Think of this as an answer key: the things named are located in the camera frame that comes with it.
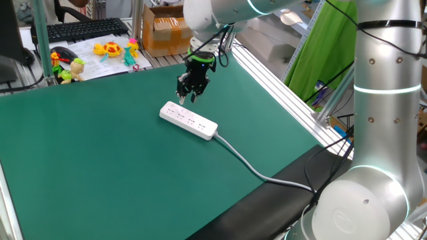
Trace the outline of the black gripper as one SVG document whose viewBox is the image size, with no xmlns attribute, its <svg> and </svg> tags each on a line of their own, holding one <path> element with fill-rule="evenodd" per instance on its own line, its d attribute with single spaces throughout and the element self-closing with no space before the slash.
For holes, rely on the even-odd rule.
<svg viewBox="0 0 427 240">
<path fill-rule="evenodd" d="M 202 61 L 186 61 L 185 66 L 187 67 L 186 73 L 177 77 L 177 90 L 176 95 L 179 97 L 179 104 L 183 105 L 185 98 L 190 90 L 187 89 L 187 84 L 192 87 L 191 102 L 203 94 L 205 88 L 209 84 L 210 80 L 207 76 L 207 72 L 211 70 L 216 71 L 216 61 L 209 63 Z"/>
</svg>

